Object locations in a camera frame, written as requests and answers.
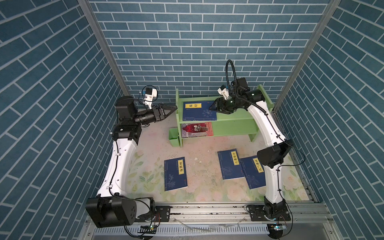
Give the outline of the blue book yellow label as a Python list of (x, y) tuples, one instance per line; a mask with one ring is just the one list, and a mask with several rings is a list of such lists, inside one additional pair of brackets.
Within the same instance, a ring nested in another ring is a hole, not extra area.
[(183, 103), (183, 121), (216, 121), (217, 113), (210, 110), (213, 101)]

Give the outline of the red pink illustrated book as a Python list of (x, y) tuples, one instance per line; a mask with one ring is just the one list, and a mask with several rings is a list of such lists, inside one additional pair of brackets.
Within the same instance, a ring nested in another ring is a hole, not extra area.
[(210, 137), (214, 135), (211, 122), (181, 124), (182, 138)]

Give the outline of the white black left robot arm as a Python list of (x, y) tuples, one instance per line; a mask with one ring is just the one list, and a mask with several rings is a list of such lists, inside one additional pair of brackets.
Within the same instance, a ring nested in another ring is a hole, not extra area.
[(86, 202), (86, 211), (97, 228), (130, 226), (135, 221), (152, 221), (156, 214), (152, 197), (130, 199), (125, 178), (137, 151), (142, 127), (157, 123), (177, 110), (177, 106), (159, 104), (149, 110), (138, 111), (131, 96), (117, 100), (118, 123), (113, 132), (110, 163), (96, 197)]

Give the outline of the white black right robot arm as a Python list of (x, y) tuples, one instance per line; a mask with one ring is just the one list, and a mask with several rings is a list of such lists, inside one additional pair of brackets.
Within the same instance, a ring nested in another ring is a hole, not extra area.
[(227, 115), (238, 109), (248, 111), (264, 139), (266, 147), (257, 152), (259, 162), (264, 166), (266, 178), (264, 214), (267, 219), (274, 220), (288, 211), (282, 193), (282, 167), (284, 158), (294, 143), (277, 127), (262, 91), (249, 89), (230, 91), (223, 85), (218, 89), (218, 93), (221, 96), (214, 101), (210, 110)]

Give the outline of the green two-tier shelf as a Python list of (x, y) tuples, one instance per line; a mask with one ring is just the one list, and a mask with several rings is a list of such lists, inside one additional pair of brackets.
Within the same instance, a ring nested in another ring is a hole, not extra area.
[[(181, 98), (179, 90), (176, 89), (176, 105), (178, 107), (176, 111), (176, 119), (180, 147), (183, 146), (183, 140), (185, 139), (182, 137), (181, 125), (190, 123), (189, 121), (183, 121), (185, 102), (214, 101), (215, 99), (216, 97)], [(231, 115), (218, 113), (217, 120), (212, 122), (212, 127), (214, 137), (248, 135), (252, 143), (260, 134), (259, 127), (253, 117), (244, 109), (238, 109)]]

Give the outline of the blue book left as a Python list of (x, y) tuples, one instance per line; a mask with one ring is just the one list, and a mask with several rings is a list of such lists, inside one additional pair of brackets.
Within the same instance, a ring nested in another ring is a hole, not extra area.
[(188, 187), (185, 157), (164, 161), (165, 191)]

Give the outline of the blue book centre right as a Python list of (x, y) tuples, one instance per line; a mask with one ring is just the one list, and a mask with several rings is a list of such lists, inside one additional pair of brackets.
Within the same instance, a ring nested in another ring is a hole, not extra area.
[(218, 157), (223, 180), (244, 177), (237, 149), (219, 151)]

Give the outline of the blue book far right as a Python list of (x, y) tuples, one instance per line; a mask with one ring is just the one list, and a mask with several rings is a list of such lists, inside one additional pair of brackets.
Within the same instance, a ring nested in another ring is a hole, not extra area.
[(249, 189), (256, 189), (266, 186), (264, 167), (257, 156), (240, 159)]

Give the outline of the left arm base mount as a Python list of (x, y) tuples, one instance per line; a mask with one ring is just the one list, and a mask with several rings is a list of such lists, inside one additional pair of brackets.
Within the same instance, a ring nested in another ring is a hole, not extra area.
[(146, 213), (135, 218), (135, 222), (139, 223), (150, 223), (160, 222), (166, 223), (170, 220), (171, 207), (170, 206), (156, 206), (152, 209), (151, 213)]

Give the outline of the aluminium corner frame post right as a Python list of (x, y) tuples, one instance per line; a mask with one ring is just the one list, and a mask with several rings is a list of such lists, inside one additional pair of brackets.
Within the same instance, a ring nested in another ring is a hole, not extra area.
[(322, 14), (322, 16), (318, 22), (318, 24), (314, 28), (314, 31), (313, 31), (311, 37), (309, 38), (302, 54), (298, 58), (296, 65), (293, 67), (293, 70), (292, 70), (290, 76), (288, 77), (285, 86), (282, 88), (282, 91), (281, 91), (280, 95), (278, 96), (278, 99), (275, 102), (275, 106), (273, 108), (273, 113), (277, 113), (278, 109), (283, 105), (284, 99), (287, 97), (289, 90), (291, 89), (291, 87), (295, 83), (296, 78), (298, 77), (300, 71), (302, 70), (307, 59), (309, 58), (312, 50), (314, 49), (316, 43), (320, 39), (320, 36), (322, 35), (323, 31), (325, 30), (331, 17), (335, 13), (340, 2), (341, 2), (341, 0), (329, 1), (328, 5), (326, 6), (326, 8), (324, 10), (324, 13)]

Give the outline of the aluminium corner frame post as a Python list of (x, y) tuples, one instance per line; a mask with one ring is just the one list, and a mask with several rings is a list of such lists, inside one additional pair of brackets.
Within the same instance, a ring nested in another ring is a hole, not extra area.
[(106, 60), (108, 62), (108, 64), (110, 65), (111, 67), (111, 70), (113, 72), (113, 74), (115, 75), (116, 77), (116, 80), (121, 88), (121, 90), (123, 91), (123, 94), (125, 96), (129, 96), (130, 93), (129, 93), (129, 90), (127, 88), (127, 85), (124, 81), (124, 78), (119, 70), (119, 67), (117, 65), (117, 62), (110, 50), (110, 47), (108, 45), (108, 42), (103, 34), (103, 31), (97, 21), (97, 18), (96, 18), (96, 15), (91, 7), (91, 4), (89, 1), (86, 1), (86, 0), (78, 0), (78, 3), (101, 47), (101, 50), (103, 51), (105, 57), (106, 57)]
[(311, 37), (309, 38), (302, 54), (298, 58), (296, 65), (293, 67), (293, 70), (292, 70), (290, 76), (288, 77), (285, 86), (282, 88), (282, 91), (281, 91), (280, 95), (278, 96), (278, 99), (275, 102), (275, 106), (273, 108), (273, 113), (277, 113), (278, 109), (283, 105), (284, 99), (287, 97), (289, 90), (291, 89), (291, 87), (295, 83), (296, 78), (298, 77), (300, 71), (302, 70), (307, 59), (309, 58), (312, 50), (314, 49), (316, 43), (320, 39), (320, 36), (322, 35), (323, 31), (325, 30), (331, 17), (335, 13), (340, 2), (341, 2), (341, 0), (329, 1), (328, 5), (326, 6), (326, 8), (324, 10), (324, 13), (322, 14), (322, 16), (318, 22), (318, 24), (314, 28), (314, 31), (313, 31)]

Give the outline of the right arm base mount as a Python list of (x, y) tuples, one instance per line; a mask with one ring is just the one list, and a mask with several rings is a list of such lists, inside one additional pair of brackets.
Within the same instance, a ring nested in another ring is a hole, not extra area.
[(247, 205), (246, 211), (249, 213), (252, 222), (274, 222), (277, 220), (288, 222), (291, 220), (291, 214), (287, 206)]

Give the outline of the aluminium corner frame post left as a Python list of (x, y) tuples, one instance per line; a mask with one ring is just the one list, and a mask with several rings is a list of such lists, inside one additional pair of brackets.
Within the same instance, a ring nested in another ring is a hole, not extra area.
[(101, 50), (103, 51), (105, 57), (106, 57), (106, 60), (108, 62), (108, 64), (110, 65), (111, 67), (111, 70), (113, 72), (113, 74), (115, 75), (116, 77), (116, 80), (121, 88), (121, 90), (123, 91), (123, 94), (125, 96), (129, 96), (130, 93), (129, 93), (129, 90), (127, 88), (127, 85), (124, 81), (124, 78), (119, 70), (119, 67), (117, 65), (117, 62), (110, 50), (110, 47), (108, 45), (108, 42), (103, 34), (103, 31), (97, 21), (97, 18), (96, 18), (96, 15), (91, 7), (91, 4), (89, 1), (86, 1), (86, 0), (78, 0), (78, 3), (101, 47)]

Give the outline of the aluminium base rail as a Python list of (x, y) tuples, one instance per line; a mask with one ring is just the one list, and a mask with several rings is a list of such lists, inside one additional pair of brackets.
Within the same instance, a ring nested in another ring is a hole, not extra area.
[(81, 240), (338, 240), (334, 220), (325, 204), (290, 202), (290, 211), (274, 221), (264, 217), (258, 202), (158, 203), (150, 223), (97, 228), (87, 219)]

